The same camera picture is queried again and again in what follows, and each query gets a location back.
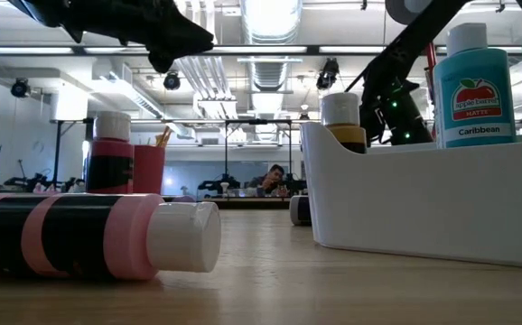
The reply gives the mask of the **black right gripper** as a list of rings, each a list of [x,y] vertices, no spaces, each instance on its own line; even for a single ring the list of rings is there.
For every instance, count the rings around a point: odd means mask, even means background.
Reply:
[[[431,143],[433,138],[416,107],[366,107],[359,111],[360,125],[366,130],[368,145],[383,143],[386,128],[392,145]]]

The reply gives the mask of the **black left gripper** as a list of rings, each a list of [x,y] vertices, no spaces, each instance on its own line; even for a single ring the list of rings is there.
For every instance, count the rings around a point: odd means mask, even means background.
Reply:
[[[96,33],[143,44],[148,60],[158,73],[166,73],[174,55],[194,55],[213,48],[214,36],[203,27],[181,17],[172,20],[172,0],[61,0],[61,26],[77,43],[85,33]]]

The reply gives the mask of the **yellow paint bottle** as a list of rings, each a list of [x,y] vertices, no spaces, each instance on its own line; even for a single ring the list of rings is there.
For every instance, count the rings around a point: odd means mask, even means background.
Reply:
[[[367,151],[368,139],[366,130],[360,125],[357,94],[329,94],[322,98],[320,108],[322,124],[343,147],[354,153]]]

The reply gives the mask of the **teal paint bottle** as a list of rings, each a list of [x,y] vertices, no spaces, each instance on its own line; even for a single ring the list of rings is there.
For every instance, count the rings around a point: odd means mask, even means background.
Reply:
[[[437,146],[513,143],[508,54],[489,47],[485,23],[451,28],[446,50],[446,58],[433,69]]]

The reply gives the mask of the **pink-red plastic cup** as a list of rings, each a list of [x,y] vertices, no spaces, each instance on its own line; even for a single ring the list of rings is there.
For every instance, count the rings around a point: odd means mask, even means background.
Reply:
[[[134,193],[161,194],[165,151],[160,146],[136,145],[134,154]]]

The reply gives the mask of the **dark paint bottle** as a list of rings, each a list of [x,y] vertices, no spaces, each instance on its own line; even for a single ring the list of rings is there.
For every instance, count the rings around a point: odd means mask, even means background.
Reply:
[[[294,226],[310,226],[312,224],[310,201],[308,196],[297,195],[290,199],[290,219]]]

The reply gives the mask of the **red paint bottle black label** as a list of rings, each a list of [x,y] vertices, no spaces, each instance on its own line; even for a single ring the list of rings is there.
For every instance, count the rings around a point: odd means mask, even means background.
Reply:
[[[133,192],[135,149],[130,144],[131,116],[116,111],[97,113],[86,168],[86,191],[98,194]]]

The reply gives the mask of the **pink paint bottle black label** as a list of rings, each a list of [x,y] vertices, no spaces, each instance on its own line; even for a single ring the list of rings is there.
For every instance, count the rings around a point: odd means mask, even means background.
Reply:
[[[0,276],[95,281],[209,273],[219,258],[219,208],[156,194],[0,193]]]

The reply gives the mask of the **black ceiling spotlight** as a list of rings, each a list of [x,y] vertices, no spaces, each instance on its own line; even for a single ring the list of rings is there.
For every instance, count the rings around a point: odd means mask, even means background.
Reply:
[[[336,58],[327,58],[322,70],[319,72],[316,88],[318,90],[328,90],[337,81],[340,73],[339,63]]]
[[[177,71],[168,72],[163,80],[163,86],[166,90],[177,90],[181,86],[181,80]]]
[[[15,98],[27,98],[31,95],[31,88],[27,78],[17,78],[10,92]]]

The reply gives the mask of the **white plastic bin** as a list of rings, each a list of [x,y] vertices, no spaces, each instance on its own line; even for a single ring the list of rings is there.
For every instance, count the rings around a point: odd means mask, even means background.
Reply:
[[[361,154],[323,125],[302,136],[318,244],[522,266],[522,143]]]

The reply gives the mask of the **person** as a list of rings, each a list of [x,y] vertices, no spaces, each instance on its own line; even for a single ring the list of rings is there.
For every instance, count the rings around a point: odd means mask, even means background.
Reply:
[[[274,164],[266,174],[253,178],[247,186],[261,190],[265,196],[286,197],[288,189],[283,179],[284,168],[279,164]]]

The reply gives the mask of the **background black rig frame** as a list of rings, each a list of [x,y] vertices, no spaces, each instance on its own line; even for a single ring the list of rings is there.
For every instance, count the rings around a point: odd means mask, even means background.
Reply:
[[[269,166],[277,163],[282,167],[287,167],[284,180],[286,182],[294,182],[294,178],[299,176],[294,166],[294,150],[301,151],[300,144],[294,144],[292,141],[293,131],[299,131],[300,124],[306,123],[306,120],[291,119],[227,119],[227,120],[209,120],[209,119],[132,119],[131,130],[135,132],[148,132],[154,130],[158,125],[167,125],[175,133],[181,132],[183,125],[209,125],[217,127],[222,136],[218,144],[205,144],[203,140],[197,140],[191,144],[168,144],[165,151],[174,151],[175,149],[184,149],[186,154],[184,158],[189,161],[197,161],[197,158],[190,158],[190,153],[203,153],[207,158],[212,159],[212,153],[204,153],[207,149],[222,149],[222,158],[224,162],[223,173],[219,176],[219,180],[226,181],[230,177],[236,178],[235,173],[228,166],[231,155],[230,150],[238,150],[245,153],[243,158],[238,158],[237,162],[249,161],[267,161]],[[251,143],[229,143],[228,138],[237,129],[245,126],[261,126],[273,125],[276,129],[275,142],[262,142],[255,140]]]

